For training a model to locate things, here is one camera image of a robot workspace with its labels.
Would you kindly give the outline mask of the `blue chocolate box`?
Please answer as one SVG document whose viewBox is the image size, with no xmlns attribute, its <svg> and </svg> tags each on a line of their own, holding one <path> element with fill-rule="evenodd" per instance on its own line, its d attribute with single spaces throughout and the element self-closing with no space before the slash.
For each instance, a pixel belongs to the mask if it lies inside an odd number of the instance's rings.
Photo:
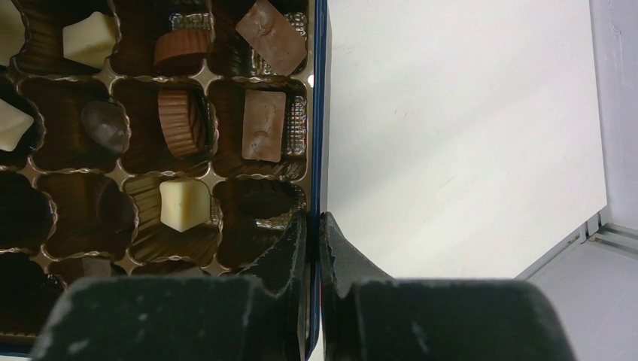
<svg viewBox="0 0 638 361">
<path fill-rule="evenodd" d="M 3 1 L 1 98 L 33 118 L 1 153 L 1 352 L 24 356 L 63 290 L 110 268 L 116 275 L 236 272 L 311 204 L 314 55 L 276 74 L 229 23 L 240 1 Z M 102 69 L 65 59 L 62 29 L 93 12 L 113 17 L 117 42 Z M 206 29 L 195 74 L 153 67 L 156 41 Z M 158 116 L 158 92 L 194 94 L 205 149 L 173 156 Z M 242 158 L 247 89 L 287 96 L 281 161 Z M 81 123 L 87 102 L 110 102 L 126 118 L 115 154 Z M 160 221 L 159 186 L 191 178 L 211 194 L 208 222 L 178 232 Z"/>
</svg>

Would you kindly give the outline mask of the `white chocolate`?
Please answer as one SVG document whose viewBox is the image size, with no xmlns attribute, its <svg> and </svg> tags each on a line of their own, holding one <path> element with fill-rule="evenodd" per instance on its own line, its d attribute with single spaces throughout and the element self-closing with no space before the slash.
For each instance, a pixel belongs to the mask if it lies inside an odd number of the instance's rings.
<svg viewBox="0 0 638 361">
<path fill-rule="evenodd" d="M 211 218 L 211 194 L 200 180 L 176 178 L 159 185 L 161 197 L 160 221 L 185 232 Z"/>
</svg>

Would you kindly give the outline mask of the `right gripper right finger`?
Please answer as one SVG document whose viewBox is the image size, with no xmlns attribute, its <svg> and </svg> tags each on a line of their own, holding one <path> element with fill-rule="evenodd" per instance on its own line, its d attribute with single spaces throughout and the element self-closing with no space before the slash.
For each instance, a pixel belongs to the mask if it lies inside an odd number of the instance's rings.
<svg viewBox="0 0 638 361">
<path fill-rule="evenodd" d="M 558 315 L 517 280 L 393 278 L 321 215 L 327 360 L 573 360 Z"/>
</svg>

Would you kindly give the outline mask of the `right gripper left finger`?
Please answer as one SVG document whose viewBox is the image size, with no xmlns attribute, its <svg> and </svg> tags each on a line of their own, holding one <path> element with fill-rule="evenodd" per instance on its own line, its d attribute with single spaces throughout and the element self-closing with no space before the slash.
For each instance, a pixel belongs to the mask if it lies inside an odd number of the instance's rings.
<svg viewBox="0 0 638 361">
<path fill-rule="evenodd" d="M 66 290 L 33 360 L 302 360 L 306 218 L 236 275 L 84 278 Z"/>
</svg>

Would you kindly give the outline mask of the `brown rectangular chocolate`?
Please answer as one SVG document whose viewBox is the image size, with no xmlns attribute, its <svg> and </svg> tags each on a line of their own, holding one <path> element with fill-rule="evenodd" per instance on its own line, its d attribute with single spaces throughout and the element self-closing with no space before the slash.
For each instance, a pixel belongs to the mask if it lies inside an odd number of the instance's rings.
<svg viewBox="0 0 638 361">
<path fill-rule="evenodd" d="M 269 1 L 255 1 L 235 30 L 276 74 L 291 75 L 306 58 L 305 39 Z"/>
</svg>

